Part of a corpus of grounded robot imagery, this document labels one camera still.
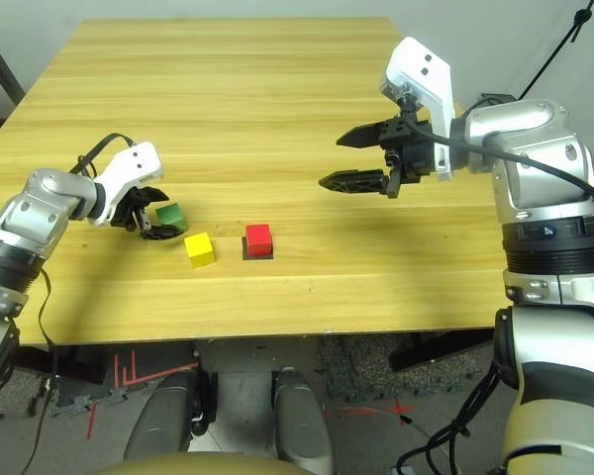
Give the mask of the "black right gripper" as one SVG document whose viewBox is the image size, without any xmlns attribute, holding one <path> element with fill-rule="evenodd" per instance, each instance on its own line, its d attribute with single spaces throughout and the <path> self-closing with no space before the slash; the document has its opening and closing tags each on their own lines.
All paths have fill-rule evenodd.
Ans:
<svg viewBox="0 0 594 475">
<path fill-rule="evenodd" d="M 336 140 L 346 147 L 380 146 L 389 177 L 381 169 L 335 171 L 319 180 L 325 189 L 340 193 L 384 193 L 397 198 L 402 185 L 419 183 L 434 171 L 434 144 L 395 117 L 352 128 Z"/>
</svg>

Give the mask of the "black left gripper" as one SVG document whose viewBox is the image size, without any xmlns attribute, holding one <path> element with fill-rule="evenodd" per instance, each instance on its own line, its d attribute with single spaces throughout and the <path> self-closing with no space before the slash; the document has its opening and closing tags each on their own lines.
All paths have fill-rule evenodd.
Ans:
<svg viewBox="0 0 594 475">
<path fill-rule="evenodd" d="M 165 202 L 168 196 L 153 187 L 132 187 L 116 206 L 112 226 L 124 228 L 128 232 L 139 229 L 141 237 L 147 240 L 168 240 L 183 234 L 183 229 L 175 225 L 160 225 L 149 228 L 146 206 L 149 202 Z"/>
</svg>

